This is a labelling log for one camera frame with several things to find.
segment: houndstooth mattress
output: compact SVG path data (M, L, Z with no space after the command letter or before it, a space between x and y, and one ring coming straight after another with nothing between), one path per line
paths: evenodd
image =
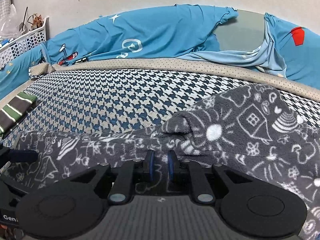
M141 69L54 72L26 91L40 104L4 143L22 130L126 132L163 123L213 94L251 84L214 75ZM320 103L281 91L289 107L320 128Z

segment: cartoon airplane print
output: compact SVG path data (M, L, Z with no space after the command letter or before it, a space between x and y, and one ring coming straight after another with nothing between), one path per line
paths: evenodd
M142 50L142 44L140 40L137 39L126 39L122 42L122 48L123 49L129 49L130 52L136 53ZM70 60L75 59L78 56L78 52L75 51L71 55L68 56L66 51L66 44L62 44L61 48L59 49L59 52L63 52L64 56L61 60L58 61L58 64L69 66ZM120 55L116 56L116 58L126 58L129 55L128 52L122 52ZM77 60L74 64L82 63L89 61L88 57L84 57L82 59Z

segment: blue pillow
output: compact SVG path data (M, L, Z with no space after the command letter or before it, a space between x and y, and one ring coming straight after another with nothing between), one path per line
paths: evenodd
M287 65L287 79L320 89L320 36L272 14L265 19Z

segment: red patch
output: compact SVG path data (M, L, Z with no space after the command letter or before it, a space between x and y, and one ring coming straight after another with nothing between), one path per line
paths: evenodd
M304 42L304 30L302 27L295 27L291 30L292 38L296 46L302 45Z
M68 56L66 60L73 60L76 56L78 56L78 52L77 51L72 53L70 56Z

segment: beige mattress edge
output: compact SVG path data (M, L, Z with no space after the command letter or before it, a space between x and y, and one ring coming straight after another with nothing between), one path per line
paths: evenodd
M307 85L242 67L221 65L205 61L190 61L177 58L109 59L88 61L72 66L60 66L58 64L54 64L51 71L130 68L184 71L236 78L249 82L267 84L279 90L320 102L320 90Z

